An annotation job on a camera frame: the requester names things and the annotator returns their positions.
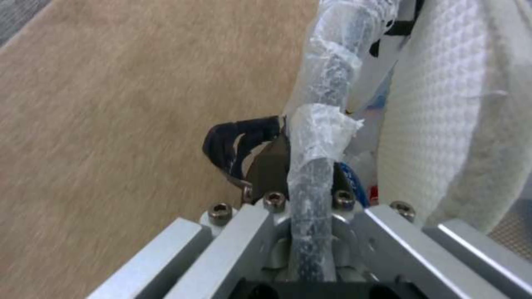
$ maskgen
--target carpet floor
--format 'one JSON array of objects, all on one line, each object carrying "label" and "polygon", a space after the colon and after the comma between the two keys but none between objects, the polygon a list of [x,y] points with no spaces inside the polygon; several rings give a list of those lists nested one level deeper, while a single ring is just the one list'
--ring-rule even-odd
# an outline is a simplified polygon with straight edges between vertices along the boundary
[{"label": "carpet floor", "polygon": [[0,48],[0,297],[89,294],[239,191],[201,152],[281,112],[315,2],[53,0]]}]

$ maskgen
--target transparent tape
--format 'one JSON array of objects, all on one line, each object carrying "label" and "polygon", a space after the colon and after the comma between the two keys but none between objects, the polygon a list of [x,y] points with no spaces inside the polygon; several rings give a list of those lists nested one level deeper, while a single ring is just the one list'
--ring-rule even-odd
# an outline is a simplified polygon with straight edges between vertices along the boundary
[{"label": "transparent tape", "polygon": [[294,280],[334,281],[331,249],[333,164],[362,126],[335,106],[306,104],[290,122],[288,190],[292,205],[292,252],[289,275]]},{"label": "transparent tape", "polygon": [[331,187],[340,160],[362,126],[343,114],[371,44],[397,15],[400,0],[322,0],[285,107],[290,139],[292,280],[334,281]]}]

